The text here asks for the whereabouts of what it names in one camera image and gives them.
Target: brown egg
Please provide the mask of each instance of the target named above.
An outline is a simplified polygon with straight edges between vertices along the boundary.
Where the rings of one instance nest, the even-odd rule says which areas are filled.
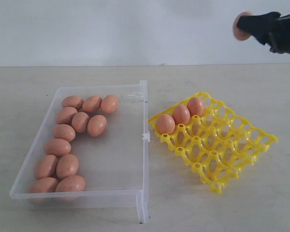
[[[94,113],[100,109],[102,98],[100,96],[91,96],[83,103],[83,111],[86,113]]]
[[[113,113],[119,105],[119,99],[116,95],[108,95],[101,102],[101,110],[104,113]]]
[[[64,139],[71,142],[75,139],[75,130],[67,124],[58,124],[53,128],[53,137],[55,139]]]
[[[59,179],[66,178],[70,175],[75,175],[78,170],[78,159],[73,154],[68,154],[60,158],[57,168],[56,174]]]
[[[55,156],[64,156],[71,151],[71,145],[64,139],[51,139],[43,146],[45,154],[52,154]]]
[[[65,107],[74,107],[75,109],[79,110],[82,108],[84,100],[80,96],[68,96],[65,99],[63,99],[61,106],[62,108]]]
[[[175,130],[175,121],[170,115],[162,114],[159,116],[156,126],[160,134],[173,134]]]
[[[58,181],[52,177],[45,177],[35,181],[28,189],[28,193],[42,193],[42,192],[55,192]],[[30,199],[32,203],[41,204],[49,198],[35,198]]]
[[[180,104],[174,108],[172,117],[175,124],[187,125],[190,121],[190,112],[185,105]]]
[[[77,113],[74,107],[66,107],[60,110],[56,115],[57,124],[70,124],[73,116]]]
[[[56,187],[55,192],[76,192],[76,191],[84,191],[86,186],[85,179],[79,175],[72,175],[64,178],[59,182]],[[73,201],[77,197],[64,197],[60,200],[62,201]]]
[[[42,179],[55,174],[58,158],[54,155],[46,155],[39,159],[34,167],[34,178]]]
[[[240,19],[241,16],[244,15],[251,16],[253,14],[251,12],[242,12],[236,17],[236,19],[233,22],[233,34],[234,37],[239,41],[248,40],[251,37],[249,33],[246,33],[237,27],[238,20]]]
[[[92,137],[101,135],[107,125],[107,120],[103,115],[95,115],[92,117],[87,125],[87,131]]]
[[[85,112],[78,112],[72,118],[72,126],[76,132],[83,133],[87,129],[89,115]]]
[[[202,116],[205,111],[204,102],[202,101],[202,99],[197,98],[197,97],[191,98],[188,101],[187,108],[191,116],[193,115]]]

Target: yellow plastic egg holder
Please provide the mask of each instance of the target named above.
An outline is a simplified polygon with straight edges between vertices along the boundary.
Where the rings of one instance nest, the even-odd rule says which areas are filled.
[[[178,124],[173,134],[160,134],[156,121],[162,114],[172,115],[179,105],[187,105],[189,99],[199,97],[210,101],[202,117],[192,116],[189,124]],[[149,119],[155,134],[168,149],[181,156],[194,173],[200,175],[212,192],[222,193],[229,179],[239,178],[247,164],[253,165],[261,152],[266,152],[278,138],[255,128],[246,118],[237,116],[224,102],[211,98],[206,92],[196,93]]]

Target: yellow egg tray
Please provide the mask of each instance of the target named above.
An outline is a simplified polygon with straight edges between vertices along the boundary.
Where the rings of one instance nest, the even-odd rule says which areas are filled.
[[[179,105],[187,105],[189,99],[199,97],[205,104],[202,117],[192,116],[187,125],[178,124],[173,134],[160,134],[156,121],[162,114],[172,115]],[[149,119],[149,124],[162,143],[183,158],[194,173],[200,175],[210,190],[221,194],[229,179],[239,178],[247,164],[253,165],[262,152],[269,150],[278,138],[255,128],[244,117],[237,116],[223,101],[213,99],[206,92],[196,93]]]

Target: clear plastic container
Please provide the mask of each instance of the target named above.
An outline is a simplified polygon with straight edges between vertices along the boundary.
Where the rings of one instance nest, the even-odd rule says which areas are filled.
[[[71,142],[79,159],[79,175],[86,180],[83,192],[27,193],[34,182],[33,168],[44,155],[43,145],[52,138],[55,115],[62,100],[70,95],[84,99],[91,95],[119,97],[118,110],[106,115],[107,130],[100,137],[78,134]],[[94,208],[136,206],[140,222],[148,215],[148,98],[147,81],[135,85],[62,87],[59,88],[11,188],[13,199],[24,201],[29,207]],[[72,202],[60,198],[78,197]],[[30,199],[47,198],[43,204]]]

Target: container hinge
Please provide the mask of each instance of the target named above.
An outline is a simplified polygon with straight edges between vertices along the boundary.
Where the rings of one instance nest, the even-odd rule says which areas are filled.
[[[150,142],[150,133],[144,133],[143,140],[147,140],[148,142]]]

